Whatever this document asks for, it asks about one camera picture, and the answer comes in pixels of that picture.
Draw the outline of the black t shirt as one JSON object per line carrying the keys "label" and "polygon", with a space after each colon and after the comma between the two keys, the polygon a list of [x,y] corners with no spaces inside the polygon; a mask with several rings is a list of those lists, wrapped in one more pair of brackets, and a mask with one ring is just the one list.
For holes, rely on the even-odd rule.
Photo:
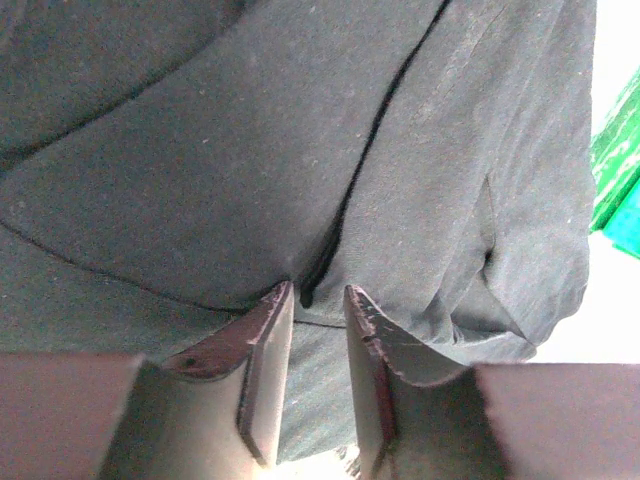
{"label": "black t shirt", "polygon": [[5,1],[1,347],[165,359],[290,281],[279,455],[355,438],[343,292],[461,363],[580,307],[592,1]]}

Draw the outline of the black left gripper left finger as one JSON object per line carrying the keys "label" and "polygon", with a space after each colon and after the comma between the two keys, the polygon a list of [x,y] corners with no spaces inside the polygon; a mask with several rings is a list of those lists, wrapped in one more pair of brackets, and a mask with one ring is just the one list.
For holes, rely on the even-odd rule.
{"label": "black left gripper left finger", "polygon": [[1,358],[5,479],[258,479],[276,463],[294,289],[161,364],[141,355]]}

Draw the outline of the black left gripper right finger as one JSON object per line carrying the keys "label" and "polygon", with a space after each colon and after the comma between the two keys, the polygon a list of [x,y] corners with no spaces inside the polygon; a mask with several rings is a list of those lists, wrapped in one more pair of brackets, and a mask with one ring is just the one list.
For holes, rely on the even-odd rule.
{"label": "black left gripper right finger", "polygon": [[344,292],[365,479],[635,479],[635,364],[465,366]]}

